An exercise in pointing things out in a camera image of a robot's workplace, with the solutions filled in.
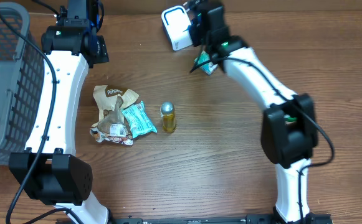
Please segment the yellow bottle with silver cap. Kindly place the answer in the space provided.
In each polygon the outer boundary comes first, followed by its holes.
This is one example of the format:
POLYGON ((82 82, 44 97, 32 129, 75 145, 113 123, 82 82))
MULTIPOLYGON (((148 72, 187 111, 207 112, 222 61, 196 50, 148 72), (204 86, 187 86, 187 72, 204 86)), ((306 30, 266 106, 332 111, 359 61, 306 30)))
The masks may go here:
POLYGON ((176 129, 175 107, 170 101, 166 101, 160 108, 163 129, 168 133, 173 133, 176 129))

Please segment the teal white large packet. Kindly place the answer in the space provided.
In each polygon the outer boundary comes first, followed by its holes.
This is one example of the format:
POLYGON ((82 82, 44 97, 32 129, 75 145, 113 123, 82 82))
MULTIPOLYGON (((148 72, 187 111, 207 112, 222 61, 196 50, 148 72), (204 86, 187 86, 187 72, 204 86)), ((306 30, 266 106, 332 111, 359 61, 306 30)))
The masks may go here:
POLYGON ((157 129, 145 112, 144 101, 131 105, 121 111, 128 121, 133 139, 148 133, 157 133, 157 129))

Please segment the teal white small packet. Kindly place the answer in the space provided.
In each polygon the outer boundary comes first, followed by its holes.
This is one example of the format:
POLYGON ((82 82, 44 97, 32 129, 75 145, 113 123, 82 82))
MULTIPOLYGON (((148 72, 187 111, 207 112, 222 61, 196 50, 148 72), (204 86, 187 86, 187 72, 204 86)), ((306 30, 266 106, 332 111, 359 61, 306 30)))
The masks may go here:
MULTIPOLYGON (((209 61, 210 58, 209 58, 209 54, 206 53, 204 50, 201 52, 200 56, 196 57, 194 59, 194 62, 196 65, 199 65, 200 63, 203 63, 203 62, 206 62, 206 61, 209 61)), ((218 68, 218 65, 217 64, 213 64, 212 62, 209 62, 205 65, 202 65, 200 66, 200 69, 202 71, 204 71, 207 75, 212 75, 216 69, 218 68)))

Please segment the brown snack package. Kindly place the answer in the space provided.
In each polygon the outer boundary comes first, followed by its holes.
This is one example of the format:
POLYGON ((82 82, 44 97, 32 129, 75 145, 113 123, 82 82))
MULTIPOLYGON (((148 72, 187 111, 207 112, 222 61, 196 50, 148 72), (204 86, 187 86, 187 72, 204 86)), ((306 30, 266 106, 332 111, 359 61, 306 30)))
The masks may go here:
POLYGON ((132 146, 133 137, 121 111, 135 103, 139 94, 129 88, 97 85, 93 90, 93 98, 98 107, 99 120, 91 126, 90 134, 96 142, 110 141, 132 146))

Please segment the green lid white jar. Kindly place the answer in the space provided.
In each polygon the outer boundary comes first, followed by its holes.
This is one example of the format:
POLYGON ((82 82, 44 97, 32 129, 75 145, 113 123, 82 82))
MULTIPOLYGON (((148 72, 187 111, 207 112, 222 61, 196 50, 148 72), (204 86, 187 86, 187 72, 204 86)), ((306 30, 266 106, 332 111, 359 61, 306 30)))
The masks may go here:
POLYGON ((297 118, 291 117, 291 116, 288 115, 288 114, 286 114, 286 115, 284 116, 284 119, 285 119, 285 122, 286 122, 287 124, 291 124, 291 123, 293 123, 293 122, 296 122, 296 120, 297 120, 297 118))

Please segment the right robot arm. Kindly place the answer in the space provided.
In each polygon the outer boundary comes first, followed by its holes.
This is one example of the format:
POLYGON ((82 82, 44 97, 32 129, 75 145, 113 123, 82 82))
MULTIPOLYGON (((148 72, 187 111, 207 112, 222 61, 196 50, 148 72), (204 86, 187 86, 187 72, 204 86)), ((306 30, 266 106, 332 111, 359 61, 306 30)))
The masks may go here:
POLYGON ((200 45, 208 54, 205 63, 220 66, 262 110, 260 141, 277 176, 274 220, 318 223, 307 203, 308 168, 318 144, 313 100, 278 81, 251 46, 230 34, 221 2, 188 1, 185 6, 194 13, 188 30, 193 45, 200 45))

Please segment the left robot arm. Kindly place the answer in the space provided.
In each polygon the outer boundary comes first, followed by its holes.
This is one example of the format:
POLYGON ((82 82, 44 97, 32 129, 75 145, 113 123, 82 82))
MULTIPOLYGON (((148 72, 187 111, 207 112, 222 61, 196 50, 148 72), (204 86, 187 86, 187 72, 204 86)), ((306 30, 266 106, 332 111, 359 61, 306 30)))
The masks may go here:
POLYGON ((109 61, 99 30, 100 1, 69 1, 37 48, 44 59, 37 116, 22 152, 10 155, 19 191, 64 212, 74 223, 110 223, 111 213, 92 192, 89 164, 76 157, 75 123, 80 92, 90 68, 109 61))

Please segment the white barcode scanner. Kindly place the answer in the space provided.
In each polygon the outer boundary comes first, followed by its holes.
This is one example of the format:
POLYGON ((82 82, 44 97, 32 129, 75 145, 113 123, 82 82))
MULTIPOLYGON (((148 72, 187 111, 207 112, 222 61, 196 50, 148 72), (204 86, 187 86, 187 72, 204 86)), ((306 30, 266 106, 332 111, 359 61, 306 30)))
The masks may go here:
POLYGON ((173 6, 161 13, 163 30, 174 51, 193 44, 188 28, 191 25, 188 13, 183 6, 173 6))

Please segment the grey plastic shopping basket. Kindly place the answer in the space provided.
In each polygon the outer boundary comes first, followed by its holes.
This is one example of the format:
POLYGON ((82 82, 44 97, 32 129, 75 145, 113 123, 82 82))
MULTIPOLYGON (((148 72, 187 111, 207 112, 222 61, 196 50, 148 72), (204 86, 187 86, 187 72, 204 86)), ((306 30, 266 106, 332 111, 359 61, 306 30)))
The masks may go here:
POLYGON ((0 2, 0 165, 24 150, 34 127, 44 82, 44 60, 29 43, 29 14, 0 2))

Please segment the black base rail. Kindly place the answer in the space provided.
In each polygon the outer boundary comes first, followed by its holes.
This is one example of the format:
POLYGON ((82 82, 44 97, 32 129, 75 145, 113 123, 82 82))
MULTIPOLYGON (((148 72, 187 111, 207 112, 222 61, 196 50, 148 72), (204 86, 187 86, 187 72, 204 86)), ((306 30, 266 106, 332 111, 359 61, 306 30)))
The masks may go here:
MULTIPOLYGON (((247 215, 246 217, 221 217, 221 218, 184 218, 184 219, 157 219, 143 220, 141 218, 110 219, 112 224, 276 224, 282 223, 274 215, 247 215)), ((309 214, 305 223, 332 224, 330 215, 309 214)))

